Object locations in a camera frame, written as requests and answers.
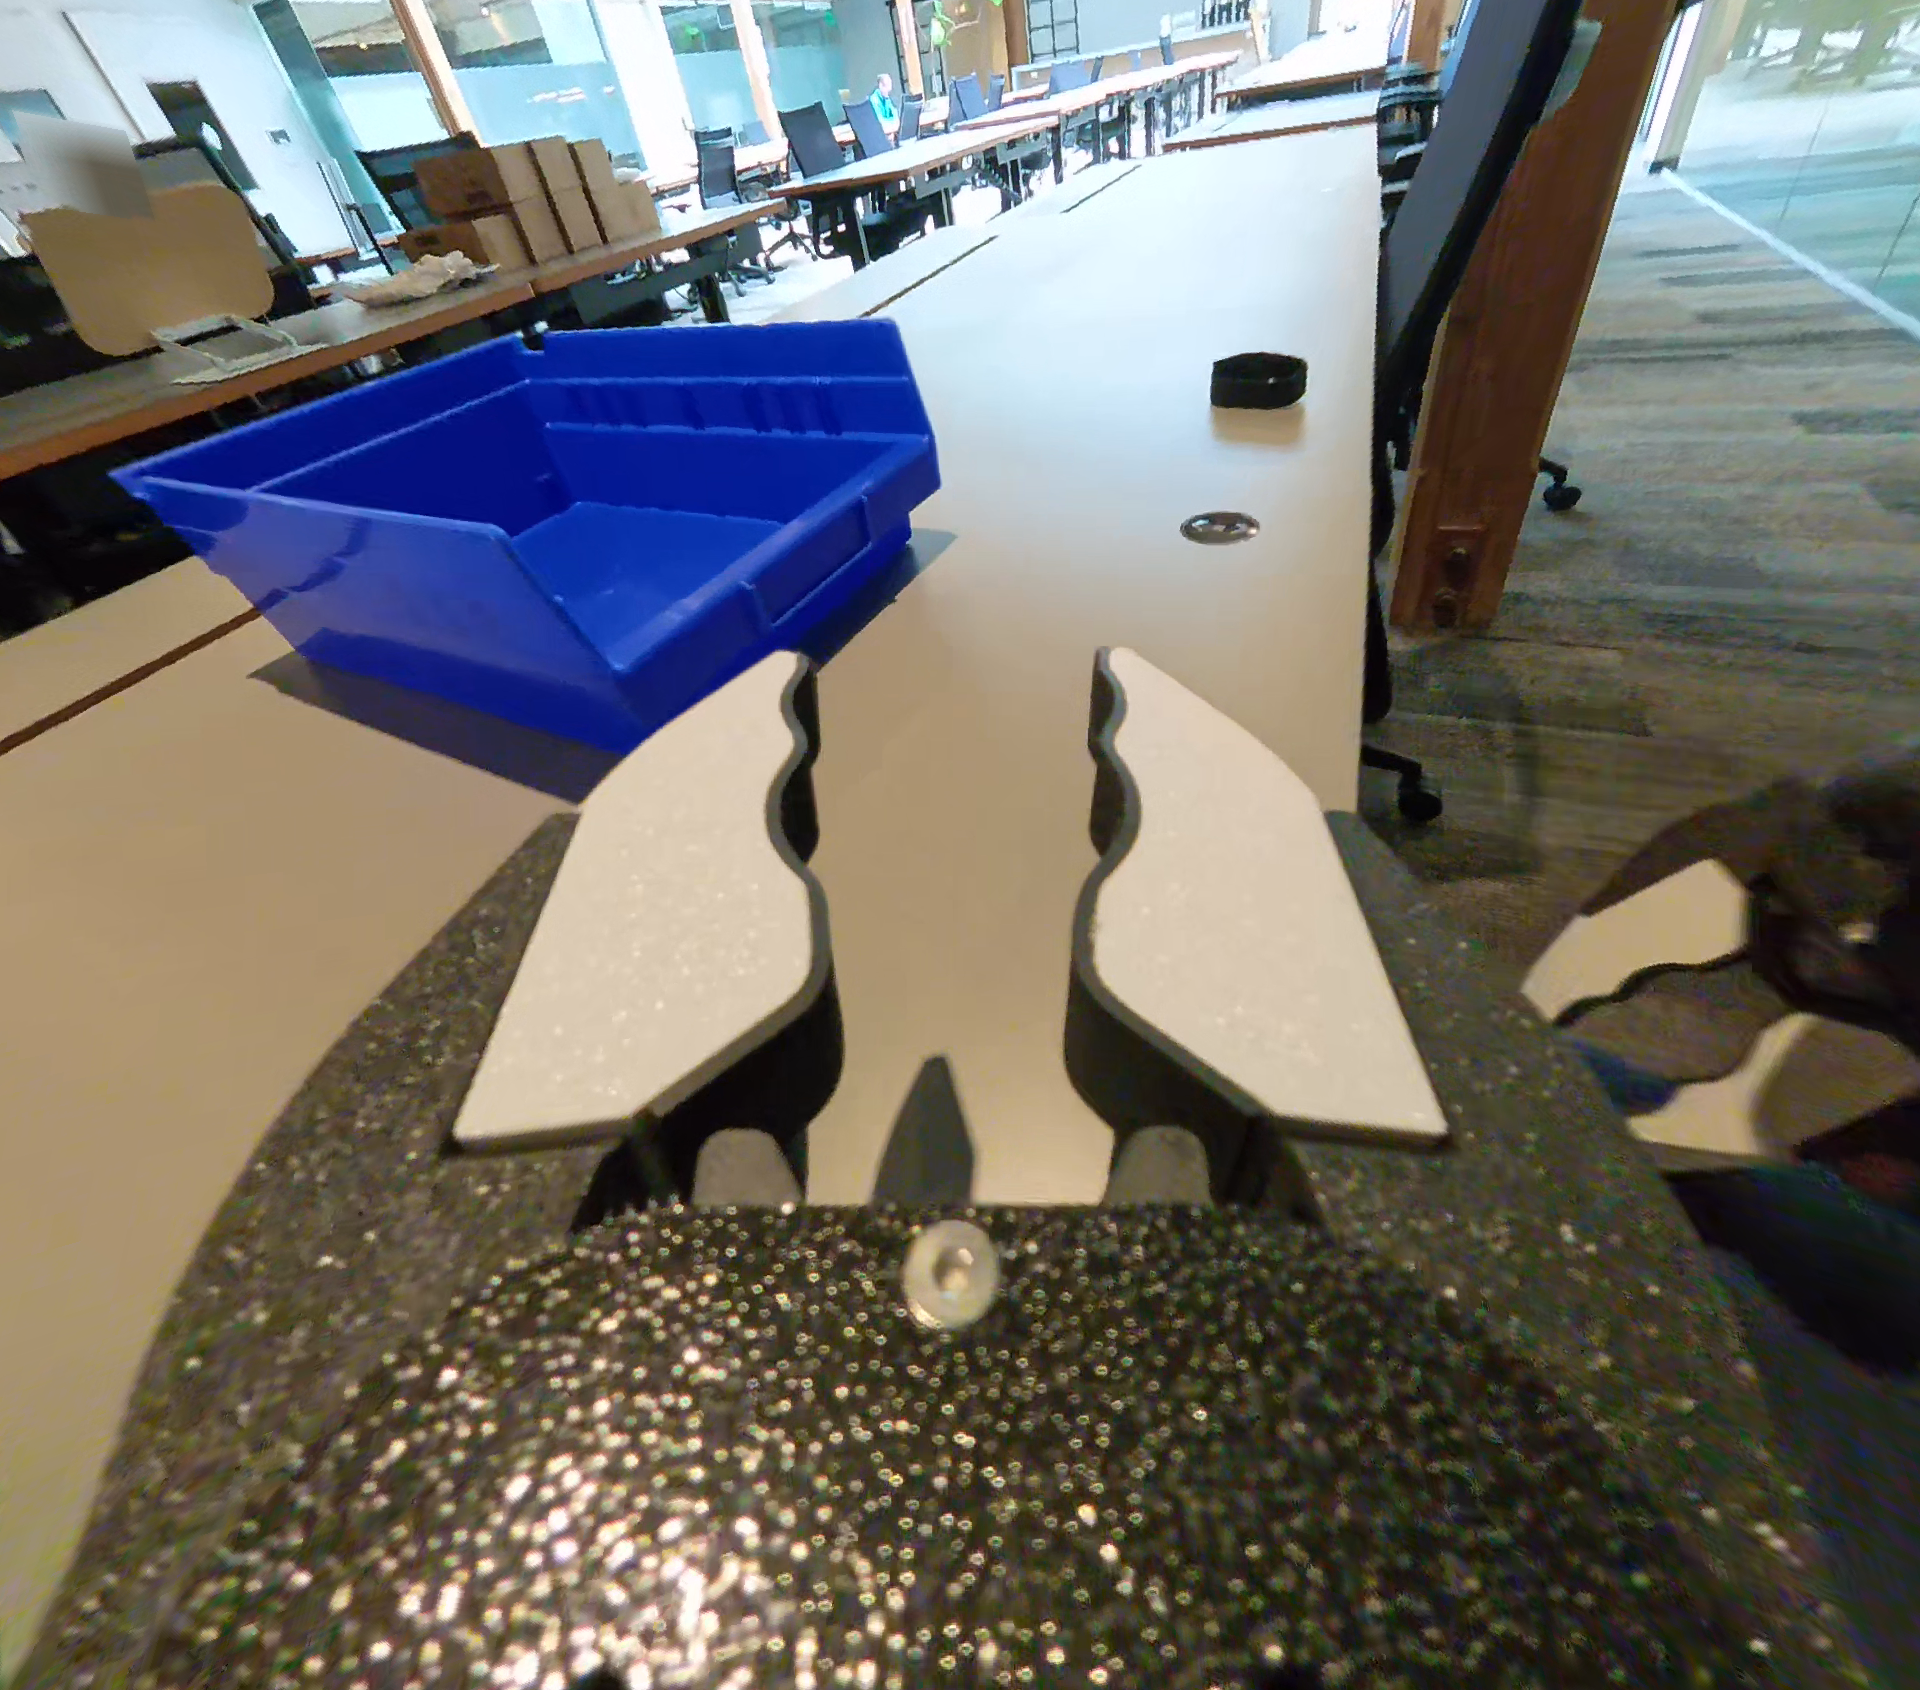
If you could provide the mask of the person's leg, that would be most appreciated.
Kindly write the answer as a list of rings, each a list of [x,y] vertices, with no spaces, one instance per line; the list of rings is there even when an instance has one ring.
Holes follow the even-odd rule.
[[[1874,1685],[1918,1684],[1918,1236],[1812,1163],[1665,1173],[1747,1353]]]

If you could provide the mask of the long wooden desk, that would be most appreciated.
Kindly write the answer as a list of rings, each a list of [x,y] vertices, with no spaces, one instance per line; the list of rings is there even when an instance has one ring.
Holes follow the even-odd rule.
[[[1003,208],[1017,206],[1025,200],[1026,165],[1057,165],[1057,129],[1044,115],[966,125],[946,137],[789,179],[772,190],[772,200],[805,210],[816,236],[855,270],[864,270],[911,236],[914,217],[929,213],[939,226],[950,226],[959,190],[994,184],[1003,190]]]

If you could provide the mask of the stack of cardboard boxes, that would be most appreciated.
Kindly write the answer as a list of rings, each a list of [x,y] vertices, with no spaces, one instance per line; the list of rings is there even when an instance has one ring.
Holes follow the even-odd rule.
[[[459,144],[417,162],[417,187],[426,221],[400,237],[408,262],[512,274],[660,231],[653,190],[601,137]]]

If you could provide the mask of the small clear acrylic stand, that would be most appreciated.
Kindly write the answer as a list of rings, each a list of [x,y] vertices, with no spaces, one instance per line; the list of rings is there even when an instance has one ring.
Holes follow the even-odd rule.
[[[310,350],[274,319],[237,313],[155,330],[156,358],[172,388],[237,382]]]

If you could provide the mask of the dark wooden desk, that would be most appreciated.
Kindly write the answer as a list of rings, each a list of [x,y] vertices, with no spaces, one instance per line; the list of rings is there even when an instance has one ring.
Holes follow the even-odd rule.
[[[174,388],[156,353],[14,391],[3,401],[3,478],[21,478],[117,440],[341,372],[361,359],[441,345],[467,334],[488,339],[527,324],[553,321],[580,285],[603,277],[649,268],[672,287],[692,285],[718,274],[718,262],[694,258],[699,248],[715,243],[724,251],[741,249],[748,228],[786,213],[791,206],[772,197],[701,210],[655,236],[493,276],[424,303],[368,310],[332,302],[304,310],[276,319],[308,344],[304,353],[229,382]]]

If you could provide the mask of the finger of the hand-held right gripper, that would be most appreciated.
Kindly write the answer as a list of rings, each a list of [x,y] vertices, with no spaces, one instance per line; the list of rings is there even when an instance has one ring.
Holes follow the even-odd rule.
[[[1716,860],[1692,861],[1574,916],[1527,972],[1520,992],[1539,1016],[1565,1023],[1651,977],[1737,961],[1748,932],[1748,888]]]
[[[1680,1083],[1668,1102],[1631,1116],[1629,1132],[1644,1147],[1683,1159],[1784,1159],[1787,1142],[1763,1124],[1765,1094],[1820,1021],[1790,1011],[1763,1029],[1729,1073]]]

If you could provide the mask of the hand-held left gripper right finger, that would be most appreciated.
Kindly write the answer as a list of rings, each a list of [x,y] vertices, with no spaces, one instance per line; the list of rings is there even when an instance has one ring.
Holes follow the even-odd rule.
[[[1452,1126],[1308,783],[1141,651],[1101,647],[1095,863],[1066,1070],[1112,1133],[1102,1200],[1261,1203],[1295,1142],[1446,1149]]]

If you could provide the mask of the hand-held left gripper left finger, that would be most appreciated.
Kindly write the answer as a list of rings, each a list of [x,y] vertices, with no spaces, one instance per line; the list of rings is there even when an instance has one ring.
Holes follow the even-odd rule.
[[[811,658],[772,649],[623,756],[573,824],[455,1113],[464,1154],[621,1138],[640,1190],[805,1201],[836,1090]]]

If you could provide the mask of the black mesh office chair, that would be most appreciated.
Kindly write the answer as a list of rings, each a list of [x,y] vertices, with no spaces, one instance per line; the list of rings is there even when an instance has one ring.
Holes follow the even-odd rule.
[[[1586,0],[1476,0],[1432,129],[1382,215],[1376,362],[1368,436],[1370,517],[1365,571],[1361,726],[1394,708],[1394,674],[1376,562],[1394,525],[1394,470],[1405,470],[1434,339],[1476,243],[1531,135],[1563,107],[1598,41]]]

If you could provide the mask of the crumpled paper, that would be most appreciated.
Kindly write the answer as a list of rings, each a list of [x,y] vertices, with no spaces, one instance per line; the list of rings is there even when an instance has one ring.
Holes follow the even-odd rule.
[[[495,262],[474,262],[467,251],[426,254],[398,270],[344,277],[327,287],[330,302],[390,312],[424,303],[500,276]]]

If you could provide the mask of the blue plastic bin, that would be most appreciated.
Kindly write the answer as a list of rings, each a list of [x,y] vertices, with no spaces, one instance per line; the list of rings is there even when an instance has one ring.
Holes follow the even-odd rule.
[[[500,335],[115,471],[312,664],[626,754],[911,541],[885,315]]]

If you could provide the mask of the wooden column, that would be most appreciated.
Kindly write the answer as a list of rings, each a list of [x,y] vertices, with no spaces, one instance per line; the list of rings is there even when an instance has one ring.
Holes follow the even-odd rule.
[[[1586,0],[1597,50],[1528,139],[1437,339],[1390,622],[1495,622],[1677,0]]]

